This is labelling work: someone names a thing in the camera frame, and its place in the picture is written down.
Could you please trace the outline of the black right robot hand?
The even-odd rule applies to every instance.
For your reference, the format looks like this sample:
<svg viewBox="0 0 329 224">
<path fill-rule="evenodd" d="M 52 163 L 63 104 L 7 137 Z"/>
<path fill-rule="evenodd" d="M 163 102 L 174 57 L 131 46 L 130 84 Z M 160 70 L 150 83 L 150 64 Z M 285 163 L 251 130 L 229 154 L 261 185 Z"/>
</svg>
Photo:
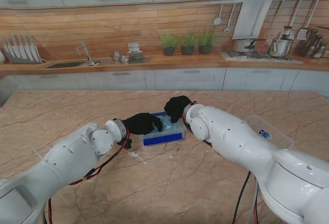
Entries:
<svg viewBox="0 0 329 224">
<path fill-rule="evenodd" d="M 182 117 L 184 109 L 192 101 L 186 96 L 172 97 L 165 105 L 164 111 L 171 118 L 171 123 L 176 123 Z"/>
</svg>

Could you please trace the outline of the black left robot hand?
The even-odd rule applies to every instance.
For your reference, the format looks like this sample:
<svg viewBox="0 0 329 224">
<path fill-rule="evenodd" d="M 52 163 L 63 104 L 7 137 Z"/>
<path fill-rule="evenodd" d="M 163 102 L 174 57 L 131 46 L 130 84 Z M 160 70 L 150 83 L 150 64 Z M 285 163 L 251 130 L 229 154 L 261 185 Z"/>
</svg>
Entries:
<svg viewBox="0 0 329 224">
<path fill-rule="evenodd" d="M 163 128 L 161 120 L 150 113 L 136 114 L 122 120 L 122 123 L 129 132 L 134 135 L 147 135 L 152 132 L 154 127 L 156 127 L 159 132 L 162 132 Z"/>
</svg>

